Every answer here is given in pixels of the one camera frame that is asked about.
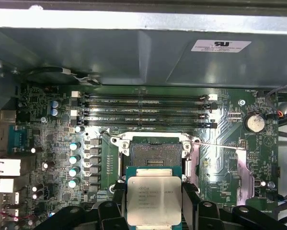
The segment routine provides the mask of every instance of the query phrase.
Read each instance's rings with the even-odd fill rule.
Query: warning label
[[[246,41],[197,40],[191,51],[239,53],[250,43]]]

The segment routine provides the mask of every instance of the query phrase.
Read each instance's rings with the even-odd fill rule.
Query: electrolytic capacitor
[[[33,216],[30,218],[30,220],[27,222],[27,224],[28,224],[28,226],[33,226],[38,220],[39,220],[39,217]]]
[[[75,132],[76,133],[81,133],[83,131],[85,131],[85,127],[84,126],[76,126],[75,127]]]
[[[43,189],[43,184],[42,183],[39,183],[39,184],[35,185],[34,187],[32,187],[32,191],[33,192],[36,192],[36,191],[38,191],[40,189]]]
[[[76,162],[78,162],[80,160],[80,155],[74,155],[74,156],[71,156],[69,158],[69,162],[71,164],[75,164]]]
[[[27,104],[25,102],[18,102],[18,107],[19,108],[26,108]]]
[[[69,181],[69,187],[70,188],[75,188],[79,184],[79,179],[78,178],[73,178],[72,180]]]
[[[56,109],[56,108],[58,108],[59,106],[60,106],[60,104],[59,104],[58,101],[52,101],[52,103],[51,103],[51,107],[52,107],[52,108]]]
[[[53,161],[46,161],[43,163],[43,168],[45,169],[50,169],[50,168],[53,168],[55,166],[55,162]]]
[[[36,200],[37,198],[43,196],[43,190],[39,190],[33,194],[33,199]]]
[[[81,143],[80,142],[73,142],[70,144],[70,149],[71,150],[77,150],[81,147]]]
[[[42,147],[33,147],[30,152],[32,153],[40,153],[43,152],[43,148]]]
[[[70,169],[69,171],[69,175],[74,177],[76,176],[76,174],[78,174],[80,172],[80,168],[79,167],[73,167],[72,169]]]
[[[59,115],[59,112],[57,109],[51,109],[51,115],[52,116],[58,116]]]

